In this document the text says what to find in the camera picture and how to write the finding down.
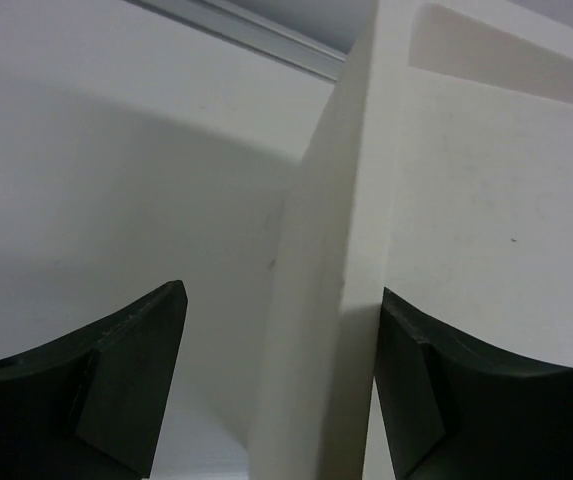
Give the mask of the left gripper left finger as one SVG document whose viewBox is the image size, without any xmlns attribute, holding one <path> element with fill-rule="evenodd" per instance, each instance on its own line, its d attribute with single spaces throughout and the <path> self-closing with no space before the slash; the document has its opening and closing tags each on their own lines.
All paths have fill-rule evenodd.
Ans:
<svg viewBox="0 0 573 480">
<path fill-rule="evenodd" d="M 0 360 L 0 479 L 151 475 L 188 306 L 167 282 Z"/>
</svg>

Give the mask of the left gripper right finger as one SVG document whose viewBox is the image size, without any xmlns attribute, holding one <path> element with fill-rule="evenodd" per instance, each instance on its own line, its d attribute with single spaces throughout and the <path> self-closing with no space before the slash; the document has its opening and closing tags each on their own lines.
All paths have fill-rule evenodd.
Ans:
<svg viewBox="0 0 573 480">
<path fill-rule="evenodd" d="M 573 367 L 524 357 L 386 291 L 375 380 L 399 479 L 573 479 Z"/>
</svg>

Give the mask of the white drawer cabinet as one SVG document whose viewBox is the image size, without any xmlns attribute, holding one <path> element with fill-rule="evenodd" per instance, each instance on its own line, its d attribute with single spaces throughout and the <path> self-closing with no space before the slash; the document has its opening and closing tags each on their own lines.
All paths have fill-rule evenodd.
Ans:
<svg viewBox="0 0 573 480">
<path fill-rule="evenodd" d="M 399 479 L 386 291 L 573 367 L 573 28 L 508 1 L 376 3 L 286 202 L 251 478 Z"/>
</svg>

